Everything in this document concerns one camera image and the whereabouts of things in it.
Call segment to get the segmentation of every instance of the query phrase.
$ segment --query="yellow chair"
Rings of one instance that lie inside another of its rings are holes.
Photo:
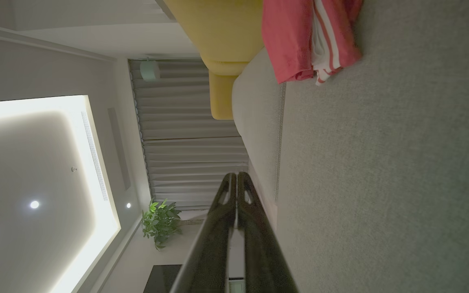
[[[233,82],[264,47],[262,1],[164,0],[209,69],[214,119],[233,119]]]

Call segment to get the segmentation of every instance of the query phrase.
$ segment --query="curtain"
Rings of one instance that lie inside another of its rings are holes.
[[[211,116],[208,70],[200,59],[158,61],[160,79],[144,81],[130,61],[151,196],[181,208],[209,208],[229,172],[249,157],[232,120]]]

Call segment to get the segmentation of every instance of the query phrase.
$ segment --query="gray fabric sofa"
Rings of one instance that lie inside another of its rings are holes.
[[[360,62],[285,105],[265,52],[233,89],[298,288],[469,292],[469,2],[367,0],[356,35]]]

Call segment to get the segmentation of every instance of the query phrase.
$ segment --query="gray fabric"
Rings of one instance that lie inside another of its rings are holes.
[[[274,76],[266,48],[249,62],[233,85],[233,118],[242,136],[264,196],[277,198],[281,119],[285,84]]]
[[[201,60],[159,61],[146,82],[130,61],[151,196],[206,208],[229,172],[247,171],[248,155],[233,121],[211,116],[208,71]]]
[[[469,292],[469,1],[367,0],[363,60],[287,85],[279,243],[301,292]]]

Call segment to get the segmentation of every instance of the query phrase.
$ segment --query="folded red garment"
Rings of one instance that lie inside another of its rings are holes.
[[[311,78],[314,70],[323,82],[361,58],[351,28],[361,4],[362,0],[264,0],[262,38],[278,83]]]

